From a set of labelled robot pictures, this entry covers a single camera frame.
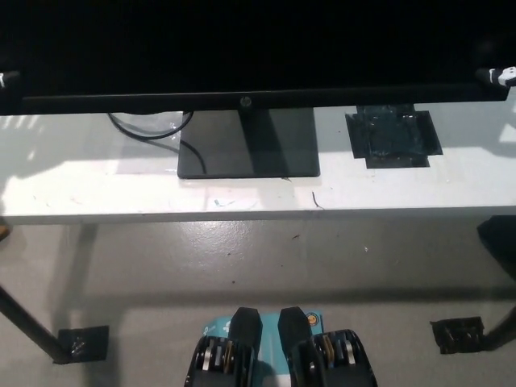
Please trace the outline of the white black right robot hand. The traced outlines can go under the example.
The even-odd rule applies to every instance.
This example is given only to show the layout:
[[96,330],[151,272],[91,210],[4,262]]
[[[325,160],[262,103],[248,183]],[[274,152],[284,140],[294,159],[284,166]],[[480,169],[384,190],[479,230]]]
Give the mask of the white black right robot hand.
[[511,88],[515,86],[516,82],[516,67],[478,69],[476,71],[476,78],[486,85]]

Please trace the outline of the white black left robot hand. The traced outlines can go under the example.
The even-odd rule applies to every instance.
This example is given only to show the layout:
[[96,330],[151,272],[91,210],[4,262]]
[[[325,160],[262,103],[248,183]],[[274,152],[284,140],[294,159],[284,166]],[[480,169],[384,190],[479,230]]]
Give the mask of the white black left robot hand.
[[1,91],[15,88],[19,84],[20,79],[21,73],[19,71],[0,72]]

